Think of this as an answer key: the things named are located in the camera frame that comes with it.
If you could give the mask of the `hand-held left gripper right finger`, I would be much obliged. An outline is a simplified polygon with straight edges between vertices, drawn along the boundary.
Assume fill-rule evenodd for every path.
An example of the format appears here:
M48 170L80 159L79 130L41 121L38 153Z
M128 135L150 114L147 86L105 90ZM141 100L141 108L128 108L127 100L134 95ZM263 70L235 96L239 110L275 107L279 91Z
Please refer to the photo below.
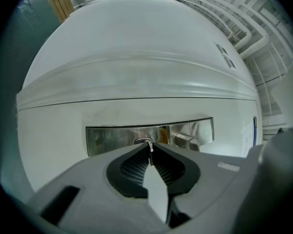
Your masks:
M166 223L176 228L205 210L241 170L245 158L155 143L153 164L167 187Z

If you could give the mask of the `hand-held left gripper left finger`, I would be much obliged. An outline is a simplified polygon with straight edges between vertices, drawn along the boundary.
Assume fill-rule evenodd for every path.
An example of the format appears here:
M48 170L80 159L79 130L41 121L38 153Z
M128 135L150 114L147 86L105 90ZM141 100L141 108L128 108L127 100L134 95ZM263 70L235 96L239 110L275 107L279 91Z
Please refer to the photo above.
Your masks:
M163 234L167 226L148 200L121 194L107 177L111 162L144 147L127 146L74 164L40 188L29 207L71 234Z

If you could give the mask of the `small metal key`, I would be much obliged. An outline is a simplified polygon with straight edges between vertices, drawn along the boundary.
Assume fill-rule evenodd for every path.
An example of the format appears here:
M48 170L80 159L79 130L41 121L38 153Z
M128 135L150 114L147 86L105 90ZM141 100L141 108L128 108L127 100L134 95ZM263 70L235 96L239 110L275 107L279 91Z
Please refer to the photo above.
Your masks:
M154 150L153 150L153 142L151 140L148 140L147 141L148 145L149 145L149 164L150 166L154 166L154 162L153 162L153 153L154 153Z

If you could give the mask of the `blue wall sign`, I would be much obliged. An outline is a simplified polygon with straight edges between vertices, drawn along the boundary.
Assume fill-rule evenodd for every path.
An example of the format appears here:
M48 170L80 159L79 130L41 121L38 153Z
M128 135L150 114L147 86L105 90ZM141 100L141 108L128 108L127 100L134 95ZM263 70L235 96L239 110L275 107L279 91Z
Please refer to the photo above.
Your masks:
M256 139L257 139L257 117L253 117L253 145L256 145Z

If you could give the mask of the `white paper notice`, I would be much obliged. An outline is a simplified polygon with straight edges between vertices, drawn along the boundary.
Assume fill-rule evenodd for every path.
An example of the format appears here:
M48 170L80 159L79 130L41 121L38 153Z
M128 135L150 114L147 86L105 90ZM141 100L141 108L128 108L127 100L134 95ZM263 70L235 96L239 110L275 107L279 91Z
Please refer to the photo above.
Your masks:
M254 143L254 122L251 121L241 130L242 134L242 149L241 157L246 158L251 147Z

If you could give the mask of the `white ceiling pipes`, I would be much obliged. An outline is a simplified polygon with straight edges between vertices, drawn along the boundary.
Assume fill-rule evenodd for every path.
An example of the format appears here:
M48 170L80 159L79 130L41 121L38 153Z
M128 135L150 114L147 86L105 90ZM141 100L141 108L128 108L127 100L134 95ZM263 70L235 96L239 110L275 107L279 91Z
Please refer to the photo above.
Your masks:
M263 140L288 125L272 91L293 66L293 25L277 0L177 0L204 15L228 38L259 93Z

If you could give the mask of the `small wall label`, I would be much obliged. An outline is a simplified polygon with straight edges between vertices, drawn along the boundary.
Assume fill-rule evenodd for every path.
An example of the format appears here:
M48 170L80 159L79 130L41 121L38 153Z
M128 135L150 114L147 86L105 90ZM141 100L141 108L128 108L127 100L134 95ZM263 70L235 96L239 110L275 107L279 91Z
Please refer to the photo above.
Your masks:
M218 48L218 50L220 51L220 53L222 54L222 55L228 55L227 54L227 52L226 52L226 50L221 46L221 45L219 45L219 44L215 44L216 45L216 47Z
M235 65L233 64L233 62L230 60L230 58L228 56L224 55L224 59L225 59L229 68L236 70Z

